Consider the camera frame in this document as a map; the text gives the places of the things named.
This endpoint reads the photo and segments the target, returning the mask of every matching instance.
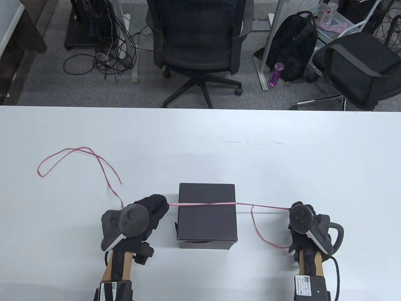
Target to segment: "black box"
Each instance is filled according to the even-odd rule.
[[[180,183],[178,202],[235,202],[235,186]],[[176,230],[180,248],[228,250],[238,240],[235,205],[180,206]]]

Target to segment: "computer tower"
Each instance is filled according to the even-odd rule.
[[[115,45],[117,27],[109,0],[70,0],[71,13],[64,47],[103,48]]]

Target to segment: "chair wheel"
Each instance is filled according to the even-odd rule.
[[[170,70],[168,70],[168,69],[164,70],[163,76],[164,76],[165,78],[170,78],[170,76],[171,76]]]
[[[319,75],[317,73],[310,74],[306,77],[307,83],[313,83],[319,79]]]
[[[235,89],[234,94],[240,96],[242,94],[242,88]]]

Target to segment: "sticker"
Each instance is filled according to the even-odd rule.
[[[113,301],[115,301],[115,293],[117,292],[117,282],[111,283],[111,293],[113,294]],[[100,298],[99,301],[106,301],[106,296],[104,294],[104,283],[100,284]]]
[[[312,291],[310,290],[310,277],[295,275],[295,291],[298,296],[312,296]]]

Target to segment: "pink cloth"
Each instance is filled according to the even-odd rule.
[[[324,31],[331,31],[333,33],[342,33],[344,30],[348,28],[346,23],[336,24],[332,26],[327,26],[322,21],[316,22],[316,27],[322,29]]]

